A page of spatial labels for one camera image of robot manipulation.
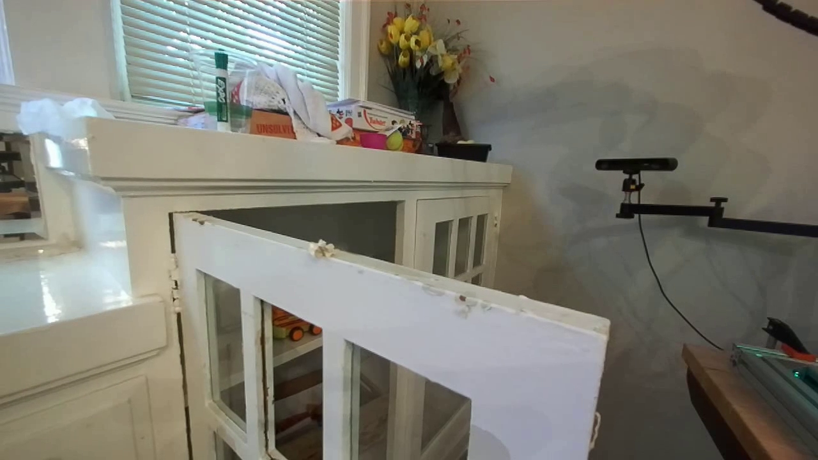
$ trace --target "gray wall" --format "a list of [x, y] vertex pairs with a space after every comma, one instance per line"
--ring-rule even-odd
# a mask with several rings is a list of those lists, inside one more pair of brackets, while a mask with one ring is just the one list
[[[736, 217], [818, 225], [818, 40], [751, 0], [432, 0], [432, 15], [466, 21], [464, 123], [517, 165], [502, 286], [613, 320], [597, 456], [718, 456], [680, 358], [701, 340], [662, 303], [638, 222], [613, 217], [622, 176], [593, 160], [675, 155], [675, 173], [648, 173], [648, 201], [726, 194]], [[370, 74], [370, 96], [388, 100], [377, 55]], [[673, 217], [645, 231], [713, 340], [762, 343], [777, 313], [818, 346], [817, 243]]]

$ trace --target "white countertop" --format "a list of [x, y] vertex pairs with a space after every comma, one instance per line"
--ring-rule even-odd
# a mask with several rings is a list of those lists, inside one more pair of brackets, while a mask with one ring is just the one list
[[0, 247], [0, 335], [133, 303], [128, 289], [78, 247]]
[[392, 153], [248, 133], [203, 133], [175, 124], [85, 120], [83, 138], [46, 139], [56, 170], [107, 183], [151, 182], [332, 182], [355, 187], [507, 187], [512, 165]]

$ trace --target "camera mount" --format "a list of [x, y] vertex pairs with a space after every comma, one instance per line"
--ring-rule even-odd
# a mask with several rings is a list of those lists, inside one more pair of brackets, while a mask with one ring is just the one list
[[795, 222], [771, 222], [771, 219], [733, 219], [723, 217], [726, 196], [712, 196], [712, 205], [641, 205], [631, 201], [634, 194], [645, 188], [641, 170], [675, 170], [675, 159], [599, 159], [599, 170], [624, 170], [622, 182], [624, 201], [617, 217], [631, 219], [638, 215], [680, 215], [680, 217], [707, 217], [708, 228], [748, 230], [748, 231], [777, 231], [777, 235], [804, 235], [818, 237], [818, 225]]

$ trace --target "bottle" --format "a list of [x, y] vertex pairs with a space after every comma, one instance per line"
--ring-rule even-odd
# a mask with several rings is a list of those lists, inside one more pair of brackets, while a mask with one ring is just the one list
[[229, 120], [229, 54], [223, 47], [215, 50], [215, 120], [217, 129], [231, 129]]

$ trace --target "glass cabinet door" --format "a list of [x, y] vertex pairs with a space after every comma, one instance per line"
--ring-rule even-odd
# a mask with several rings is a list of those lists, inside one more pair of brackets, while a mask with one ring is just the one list
[[[461, 219], [471, 280], [489, 217]], [[606, 320], [208, 215], [175, 230], [194, 456], [589, 455]]]
[[498, 210], [489, 199], [431, 199], [418, 205], [420, 268], [469, 283], [492, 283]]

